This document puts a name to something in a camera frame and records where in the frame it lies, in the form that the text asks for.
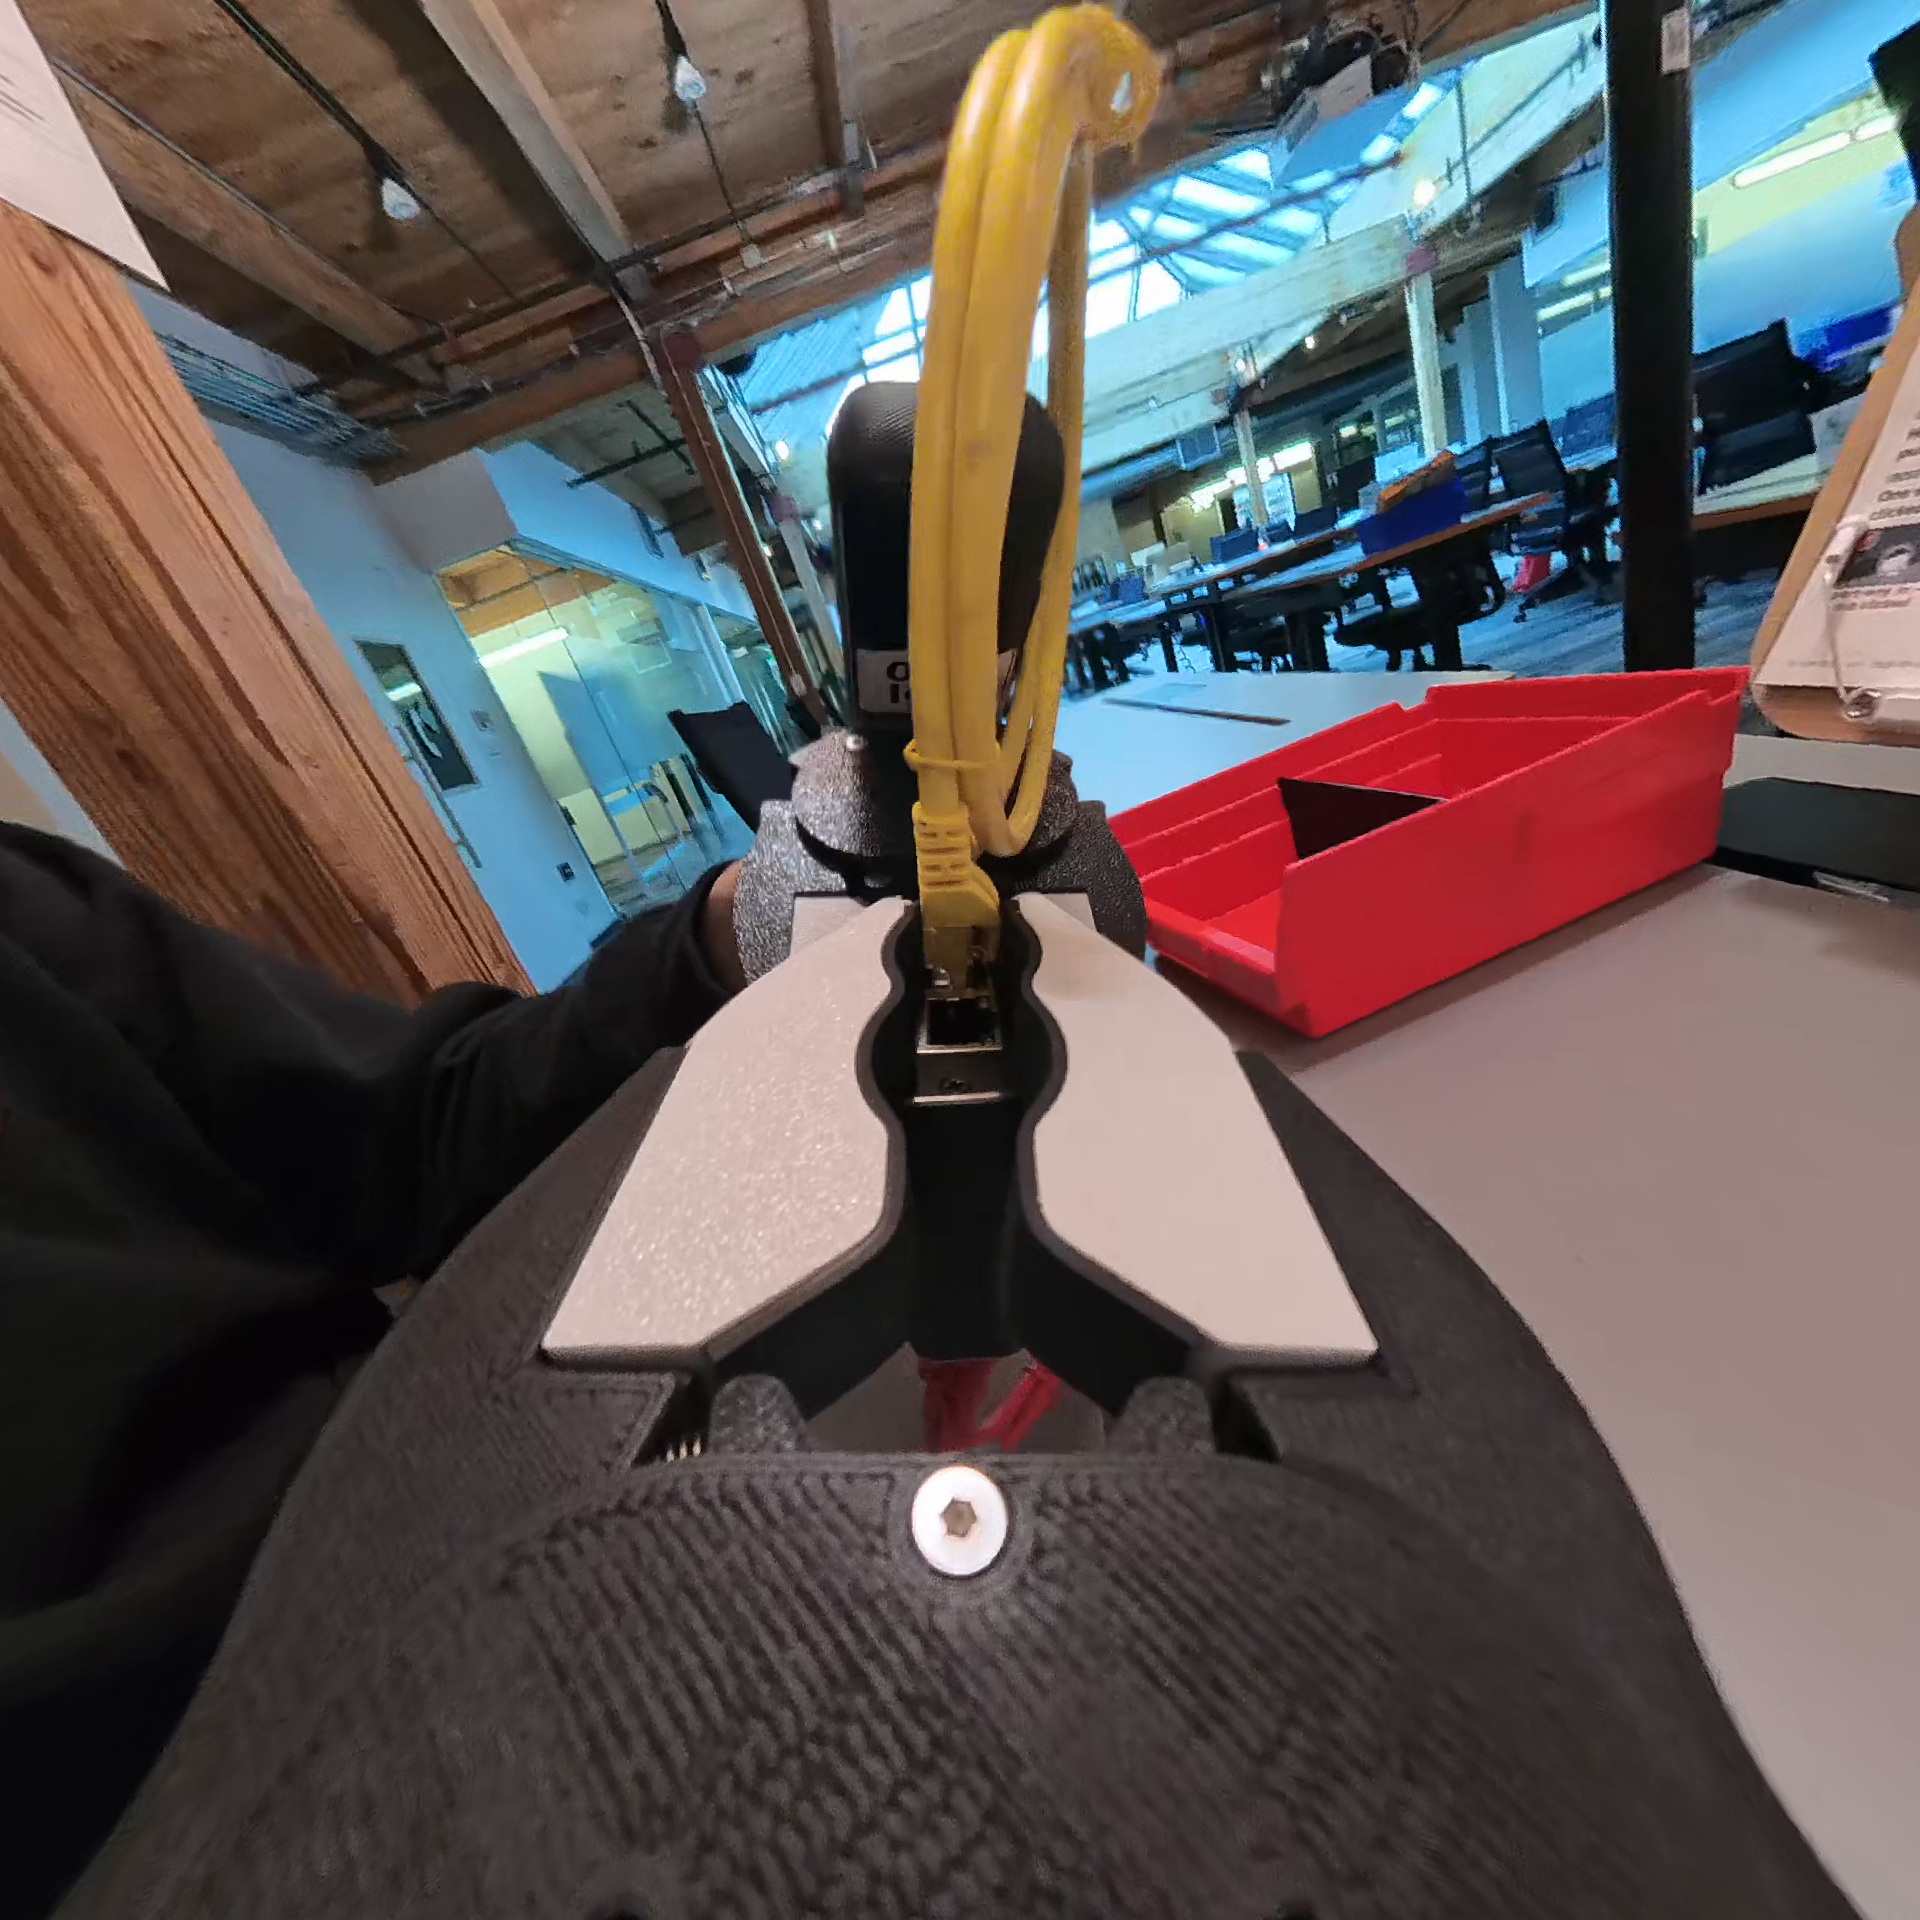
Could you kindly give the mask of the wooden pillar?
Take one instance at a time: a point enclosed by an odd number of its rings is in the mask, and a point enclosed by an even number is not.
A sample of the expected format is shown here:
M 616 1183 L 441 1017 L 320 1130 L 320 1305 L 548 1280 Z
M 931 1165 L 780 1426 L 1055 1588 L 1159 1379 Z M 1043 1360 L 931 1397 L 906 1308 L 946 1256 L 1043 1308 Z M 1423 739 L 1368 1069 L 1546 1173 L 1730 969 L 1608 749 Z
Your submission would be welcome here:
M 4 707 L 197 921 L 360 993 L 528 976 L 120 273 L 3 217 Z

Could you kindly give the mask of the white paper sheet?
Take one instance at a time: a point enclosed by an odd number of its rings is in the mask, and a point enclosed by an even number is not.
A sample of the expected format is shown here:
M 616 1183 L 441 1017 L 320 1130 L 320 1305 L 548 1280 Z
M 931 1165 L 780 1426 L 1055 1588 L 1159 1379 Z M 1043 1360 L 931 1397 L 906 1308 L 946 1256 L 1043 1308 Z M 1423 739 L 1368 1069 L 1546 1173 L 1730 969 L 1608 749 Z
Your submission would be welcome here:
M 18 2 L 3 2 L 3 204 L 167 288 Z

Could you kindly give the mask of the black network switch box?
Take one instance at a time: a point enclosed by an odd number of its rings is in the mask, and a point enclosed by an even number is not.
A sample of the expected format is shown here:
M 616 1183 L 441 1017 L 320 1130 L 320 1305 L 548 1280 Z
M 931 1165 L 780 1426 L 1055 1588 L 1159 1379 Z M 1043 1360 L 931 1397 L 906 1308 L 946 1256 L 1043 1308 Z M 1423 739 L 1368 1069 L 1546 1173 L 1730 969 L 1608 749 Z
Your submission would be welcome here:
M 1003 1305 L 1018 1245 L 1018 1140 L 1051 1065 L 1041 1021 L 996 993 L 913 980 L 876 1069 L 906 1151 L 908 1345 L 923 1360 L 1016 1351 Z

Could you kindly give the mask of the white ceiling unit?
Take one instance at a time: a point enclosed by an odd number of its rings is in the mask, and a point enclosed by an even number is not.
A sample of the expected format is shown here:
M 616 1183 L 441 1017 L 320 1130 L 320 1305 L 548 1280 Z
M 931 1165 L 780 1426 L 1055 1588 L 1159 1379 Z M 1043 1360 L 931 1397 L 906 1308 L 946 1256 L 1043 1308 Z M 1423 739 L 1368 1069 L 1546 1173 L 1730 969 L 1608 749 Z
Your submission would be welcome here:
M 1275 128 L 1275 155 L 1297 162 L 1336 121 L 1387 99 L 1395 103 L 1407 83 L 1407 61 L 1395 48 L 1379 48 L 1343 67 L 1327 68 L 1304 85 Z

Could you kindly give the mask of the black office chair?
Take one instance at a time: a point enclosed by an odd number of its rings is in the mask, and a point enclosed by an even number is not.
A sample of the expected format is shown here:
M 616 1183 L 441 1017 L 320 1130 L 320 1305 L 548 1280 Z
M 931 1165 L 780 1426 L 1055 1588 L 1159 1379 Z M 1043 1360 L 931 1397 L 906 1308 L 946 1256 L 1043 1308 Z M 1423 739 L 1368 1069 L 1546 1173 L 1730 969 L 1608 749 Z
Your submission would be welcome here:
M 1569 469 L 1547 421 L 1491 440 L 1491 463 L 1507 501 L 1540 497 L 1507 524 L 1519 560 L 1508 592 L 1516 620 L 1579 591 L 1597 603 L 1615 601 L 1617 565 L 1608 552 L 1615 505 L 1605 472 Z

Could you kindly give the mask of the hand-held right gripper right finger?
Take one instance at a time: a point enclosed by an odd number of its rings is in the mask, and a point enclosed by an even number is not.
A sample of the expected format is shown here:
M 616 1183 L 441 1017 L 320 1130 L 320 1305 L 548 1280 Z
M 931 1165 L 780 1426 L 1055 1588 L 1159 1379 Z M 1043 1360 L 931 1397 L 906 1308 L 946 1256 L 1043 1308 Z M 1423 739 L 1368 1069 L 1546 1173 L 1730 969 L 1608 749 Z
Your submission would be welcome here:
M 1185 1379 L 1356 1373 L 1376 1333 L 1258 1081 L 1162 975 L 1016 900 L 1041 1081 L 1016 1148 L 1012 1333 L 1105 1411 Z

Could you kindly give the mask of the red plastic bin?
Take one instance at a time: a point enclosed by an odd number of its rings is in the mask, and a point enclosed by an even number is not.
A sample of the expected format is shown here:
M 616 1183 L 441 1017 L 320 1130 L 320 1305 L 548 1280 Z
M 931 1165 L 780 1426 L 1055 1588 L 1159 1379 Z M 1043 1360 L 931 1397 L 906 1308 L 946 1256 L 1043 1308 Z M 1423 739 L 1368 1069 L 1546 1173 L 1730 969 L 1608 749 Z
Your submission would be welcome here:
M 1705 861 L 1748 672 L 1485 680 L 1113 817 L 1152 946 L 1307 1037 Z M 1441 797 L 1297 861 L 1281 778 Z

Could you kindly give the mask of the blue storage bin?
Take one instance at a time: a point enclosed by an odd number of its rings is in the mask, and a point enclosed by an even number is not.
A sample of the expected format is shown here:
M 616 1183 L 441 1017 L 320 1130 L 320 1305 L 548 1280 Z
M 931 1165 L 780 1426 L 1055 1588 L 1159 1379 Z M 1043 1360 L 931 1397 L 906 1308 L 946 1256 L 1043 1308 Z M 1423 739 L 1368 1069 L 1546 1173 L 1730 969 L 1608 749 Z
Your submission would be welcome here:
M 1376 509 L 1357 522 L 1356 540 L 1364 559 L 1445 537 L 1469 514 L 1469 491 L 1458 469 L 1432 474 L 1419 488 L 1413 481 L 1384 489 Z

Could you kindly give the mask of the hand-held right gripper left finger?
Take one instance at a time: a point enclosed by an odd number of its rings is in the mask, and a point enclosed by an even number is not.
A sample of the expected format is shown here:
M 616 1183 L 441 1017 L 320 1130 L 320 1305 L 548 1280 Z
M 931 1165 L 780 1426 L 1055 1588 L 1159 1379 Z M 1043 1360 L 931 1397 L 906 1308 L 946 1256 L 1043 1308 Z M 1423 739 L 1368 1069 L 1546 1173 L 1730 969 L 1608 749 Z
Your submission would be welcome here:
M 733 997 L 664 1081 L 540 1353 L 569 1372 L 777 1379 L 818 1412 L 906 1345 L 906 1130 L 874 1043 L 908 900 L 857 906 Z

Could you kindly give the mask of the person's left forearm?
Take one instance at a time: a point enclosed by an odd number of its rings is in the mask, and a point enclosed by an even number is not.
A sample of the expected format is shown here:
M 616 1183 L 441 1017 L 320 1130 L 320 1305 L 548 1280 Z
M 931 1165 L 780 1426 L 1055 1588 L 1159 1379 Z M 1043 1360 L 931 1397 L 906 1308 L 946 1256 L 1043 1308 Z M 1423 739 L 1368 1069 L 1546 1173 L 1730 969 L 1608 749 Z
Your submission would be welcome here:
M 731 861 L 562 987 L 417 1008 L 3 833 L 3 1899 L 138 1797 L 393 1317 L 744 987 Z

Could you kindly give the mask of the black framed picture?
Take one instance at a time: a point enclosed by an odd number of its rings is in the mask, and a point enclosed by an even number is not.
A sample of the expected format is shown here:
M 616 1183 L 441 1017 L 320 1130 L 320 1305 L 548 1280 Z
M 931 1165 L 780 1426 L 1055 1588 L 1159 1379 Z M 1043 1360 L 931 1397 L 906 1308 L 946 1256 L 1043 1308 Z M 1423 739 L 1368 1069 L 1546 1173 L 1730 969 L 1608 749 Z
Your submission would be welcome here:
M 439 794 L 477 786 L 465 748 L 407 649 L 392 641 L 369 637 L 360 637 L 355 648 L 377 683 L 405 757 L 425 770 Z

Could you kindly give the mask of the black bin divider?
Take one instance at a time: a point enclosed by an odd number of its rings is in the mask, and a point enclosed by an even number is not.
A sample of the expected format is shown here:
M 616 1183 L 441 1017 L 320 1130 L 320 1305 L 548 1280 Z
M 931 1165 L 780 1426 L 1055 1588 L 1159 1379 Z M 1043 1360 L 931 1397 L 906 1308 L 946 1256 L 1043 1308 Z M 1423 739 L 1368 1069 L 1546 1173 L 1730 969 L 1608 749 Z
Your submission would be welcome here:
M 1370 833 L 1416 819 L 1441 797 L 1370 784 L 1281 778 L 1281 805 L 1297 861 L 1348 845 Z

